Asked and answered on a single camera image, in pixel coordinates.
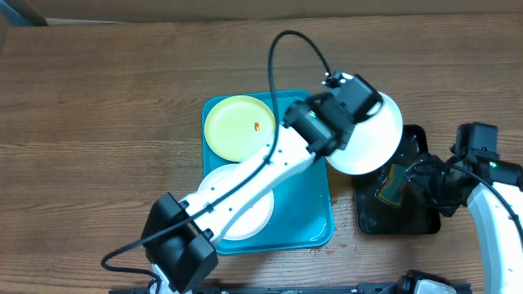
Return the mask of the white plate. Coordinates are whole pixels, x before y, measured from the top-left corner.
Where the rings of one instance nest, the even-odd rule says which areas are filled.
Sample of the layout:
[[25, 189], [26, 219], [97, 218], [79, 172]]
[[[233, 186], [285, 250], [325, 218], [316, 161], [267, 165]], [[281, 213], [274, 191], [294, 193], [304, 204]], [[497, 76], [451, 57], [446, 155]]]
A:
[[336, 133], [337, 148], [326, 157], [327, 162], [352, 176], [379, 169], [392, 157], [400, 143], [403, 133], [400, 107], [390, 96], [378, 91], [383, 98], [381, 110], [370, 119], [357, 123], [336, 100], [333, 90], [328, 88], [328, 92], [324, 107], [329, 126]]
[[[221, 178], [229, 175], [238, 164], [227, 164], [211, 171], [203, 178], [198, 191], [211, 188]], [[269, 223], [275, 206], [275, 196], [271, 190], [251, 206], [226, 232], [225, 240], [239, 241], [258, 234]]]

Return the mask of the yellow-green sponge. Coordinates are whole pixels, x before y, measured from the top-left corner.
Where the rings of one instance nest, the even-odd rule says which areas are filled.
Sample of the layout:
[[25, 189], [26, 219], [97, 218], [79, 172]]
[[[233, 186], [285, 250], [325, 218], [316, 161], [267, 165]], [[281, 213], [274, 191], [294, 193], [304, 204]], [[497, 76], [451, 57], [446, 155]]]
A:
[[390, 206], [400, 207], [407, 185], [406, 170], [405, 166], [392, 164], [386, 180], [376, 194], [377, 198]]

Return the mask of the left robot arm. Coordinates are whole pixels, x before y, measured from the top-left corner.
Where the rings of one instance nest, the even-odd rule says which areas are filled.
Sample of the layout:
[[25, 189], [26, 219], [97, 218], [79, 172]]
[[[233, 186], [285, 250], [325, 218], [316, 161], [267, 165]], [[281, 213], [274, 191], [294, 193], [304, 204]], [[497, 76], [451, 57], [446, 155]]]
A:
[[294, 101], [268, 143], [210, 187], [177, 201], [170, 193], [150, 210], [142, 232], [153, 266], [152, 293], [185, 293], [217, 266], [216, 245], [256, 202], [319, 158], [344, 150], [354, 128], [376, 115], [382, 95], [361, 76]]

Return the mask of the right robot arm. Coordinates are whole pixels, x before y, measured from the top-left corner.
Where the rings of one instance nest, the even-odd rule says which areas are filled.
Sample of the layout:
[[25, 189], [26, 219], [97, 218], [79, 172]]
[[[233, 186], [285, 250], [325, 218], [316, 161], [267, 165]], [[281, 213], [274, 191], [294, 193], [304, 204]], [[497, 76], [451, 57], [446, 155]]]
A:
[[481, 250], [486, 293], [522, 292], [522, 166], [467, 156], [442, 162], [429, 155], [408, 167], [406, 180], [424, 203], [445, 216], [464, 206]]

